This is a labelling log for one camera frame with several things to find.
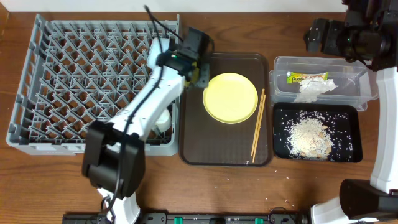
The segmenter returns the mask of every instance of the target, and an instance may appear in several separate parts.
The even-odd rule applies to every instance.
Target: black tray
[[[335,133],[331,134],[331,138],[334,139],[332,142],[335,146],[332,147],[328,160],[336,162],[359,162],[362,160],[361,134],[359,132],[358,112],[356,109],[352,106],[318,105],[309,103],[276,103],[274,105],[273,138],[274,152],[277,157],[284,159],[304,159],[302,156],[292,157],[290,155],[290,143],[287,141],[289,132],[285,130],[286,126],[282,124],[282,122],[285,123],[287,120],[291,119],[296,123],[300,111],[316,111],[326,117],[336,116],[338,114],[344,115],[346,118],[329,119],[329,121],[323,122],[323,125],[328,127],[333,126],[331,123],[332,121],[335,122]],[[337,140],[340,140],[340,147],[338,147]]]
[[[211,58],[210,78],[233,72],[248,78],[257,89],[259,100],[264,88],[266,105],[262,115],[256,160],[251,148],[256,127],[257,110],[238,124],[216,121],[203,105],[203,89],[188,90],[182,97],[180,156],[188,164],[214,166],[264,166],[272,160],[272,126],[267,61],[259,54],[215,53]]]

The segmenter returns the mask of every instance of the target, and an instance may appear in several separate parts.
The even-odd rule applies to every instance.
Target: food wrapper
[[[300,83],[302,80],[312,77],[320,77],[323,78],[324,80],[327,80],[328,76],[329,76],[328,72],[319,73],[319,74],[302,74],[297,72],[287,72],[287,83],[288,84]]]

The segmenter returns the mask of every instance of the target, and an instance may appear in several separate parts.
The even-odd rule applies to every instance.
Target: brown tray
[[[267,60],[259,54],[214,53],[211,57],[210,71],[210,78],[226,72],[245,76],[256,87],[259,100],[262,89],[266,90],[267,98],[262,115],[256,160],[252,163],[251,148],[259,104],[249,119],[238,124],[224,124],[206,112],[203,105],[203,89],[197,88],[185,92],[182,97],[181,158],[191,165],[267,165],[273,157]]]

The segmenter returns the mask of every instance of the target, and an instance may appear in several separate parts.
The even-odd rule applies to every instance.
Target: yellow plate
[[[223,73],[212,78],[203,92],[203,104],[217,121],[240,123],[257,108],[256,87],[246,77],[236,73]]]

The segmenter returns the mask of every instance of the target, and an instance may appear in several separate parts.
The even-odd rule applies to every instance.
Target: food debris
[[[305,118],[308,112],[300,112],[299,121],[287,128],[290,136],[287,138],[291,145],[290,155],[301,156],[306,159],[327,159],[326,149],[333,145],[327,126],[322,125],[325,118],[319,113],[312,112],[311,118]]]

